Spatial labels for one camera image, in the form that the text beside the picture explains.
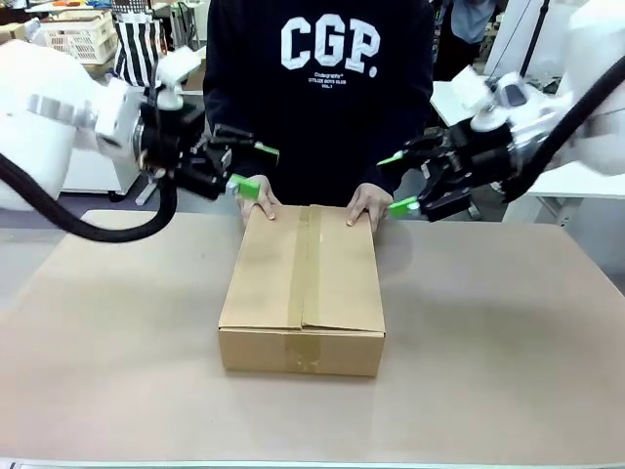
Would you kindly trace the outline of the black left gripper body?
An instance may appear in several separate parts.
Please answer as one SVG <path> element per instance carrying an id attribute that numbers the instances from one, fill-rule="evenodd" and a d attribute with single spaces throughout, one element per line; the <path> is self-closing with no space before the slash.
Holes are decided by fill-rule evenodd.
<path id="1" fill-rule="evenodd" d="M 161 110 L 142 104 L 138 152 L 142 165 L 153 174 L 161 171 L 180 189 L 224 189 L 230 172 L 217 158 L 229 144 L 206 132 L 204 109 L 184 104 Z"/>

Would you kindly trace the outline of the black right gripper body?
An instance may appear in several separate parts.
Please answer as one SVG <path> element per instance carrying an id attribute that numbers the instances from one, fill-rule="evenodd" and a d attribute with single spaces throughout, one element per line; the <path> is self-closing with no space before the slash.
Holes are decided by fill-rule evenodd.
<path id="1" fill-rule="evenodd" d="M 514 173 L 509 152 L 512 134 L 506 123 L 479 132 L 469 120 L 462 120 L 446 129 L 427 130 L 425 141 L 422 196 L 468 196 L 473 189 Z"/>

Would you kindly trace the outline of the person's right hand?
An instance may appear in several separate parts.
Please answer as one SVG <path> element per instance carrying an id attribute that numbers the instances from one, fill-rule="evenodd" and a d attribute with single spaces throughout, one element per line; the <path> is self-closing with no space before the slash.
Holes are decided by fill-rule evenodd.
<path id="1" fill-rule="evenodd" d="M 250 215 L 255 207 L 259 207 L 269 220 L 274 220 L 274 207 L 279 206 L 281 202 L 274 195 L 269 179 L 264 175 L 254 175 L 249 177 L 248 180 L 259 187 L 259 194 L 255 200 L 242 197 L 237 199 L 243 225 L 247 225 Z"/>

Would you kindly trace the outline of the person's left hand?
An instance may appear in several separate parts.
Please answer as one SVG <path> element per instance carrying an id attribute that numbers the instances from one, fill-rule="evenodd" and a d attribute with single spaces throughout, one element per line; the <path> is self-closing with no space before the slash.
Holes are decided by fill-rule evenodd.
<path id="1" fill-rule="evenodd" d="M 360 184 L 347 206 L 347 225 L 353 226 L 364 213 L 368 214 L 372 233 L 376 233 L 384 219 L 393 197 L 383 189 L 370 183 Z"/>

